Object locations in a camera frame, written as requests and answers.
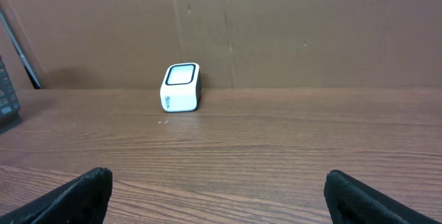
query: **cardboard wall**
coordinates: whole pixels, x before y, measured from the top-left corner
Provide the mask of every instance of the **cardboard wall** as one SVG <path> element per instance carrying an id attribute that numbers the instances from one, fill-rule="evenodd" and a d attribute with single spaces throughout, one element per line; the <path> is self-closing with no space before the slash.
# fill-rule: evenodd
<path id="1" fill-rule="evenodd" d="M 45 88 L 442 86 L 439 0 L 0 0 Z"/>
<path id="2" fill-rule="evenodd" d="M 34 89 L 6 29 L 0 23 L 0 56 L 16 92 Z"/>

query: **device screen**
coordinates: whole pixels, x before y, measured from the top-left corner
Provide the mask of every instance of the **device screen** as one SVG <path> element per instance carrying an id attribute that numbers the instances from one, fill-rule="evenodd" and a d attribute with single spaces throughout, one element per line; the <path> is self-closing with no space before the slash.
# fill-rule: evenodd
<path id="1" fill-rule="evenodd" d="M 194 70 L 195 65 L 193 64 L 173 66 L 169 72 L 169 77 L 167 78 L 166 83 L 168 85 L 190 83 L 193 79 Z"/>

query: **white device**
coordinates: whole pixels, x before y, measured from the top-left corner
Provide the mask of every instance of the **white device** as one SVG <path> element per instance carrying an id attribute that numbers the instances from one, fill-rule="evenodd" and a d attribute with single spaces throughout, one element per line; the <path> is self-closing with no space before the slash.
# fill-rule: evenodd
<path id="1" fill-rule="evenodd" d="M 200 96 L 200 65 L 174 64 L 167 69 L 160 90 L 161 105 L 165 111 L 193 111 Z"/>

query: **wood grain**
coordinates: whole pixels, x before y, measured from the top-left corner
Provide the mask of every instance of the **wood grain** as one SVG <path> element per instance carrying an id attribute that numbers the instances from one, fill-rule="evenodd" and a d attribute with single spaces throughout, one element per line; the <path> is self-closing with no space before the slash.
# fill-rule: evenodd
<path id="1" fill-rule="evenodd" d="M 22 91 L 0 136 L 0 214 L 93 167 L 107 223 L 331 223 L 340 169 L 442 221 L 441 89 L 219 89 L 165 113 L 152 91 Z"/>

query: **black fabric cover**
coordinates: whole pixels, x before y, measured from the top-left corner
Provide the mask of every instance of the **black fabric cover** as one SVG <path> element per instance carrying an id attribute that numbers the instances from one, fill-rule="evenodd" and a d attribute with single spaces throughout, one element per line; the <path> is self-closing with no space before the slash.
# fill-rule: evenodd
<path id="1" fill-rule="evenodd" d="M 112 194 L 112 172 L 95 168 L 2 217 L 0 223 L 103 223 Z"/>
<path id="2" fill-rule="evenodd" d="M 339 170 L 327 175 L 324 196 L 333 224 L 438 223 Z"/>

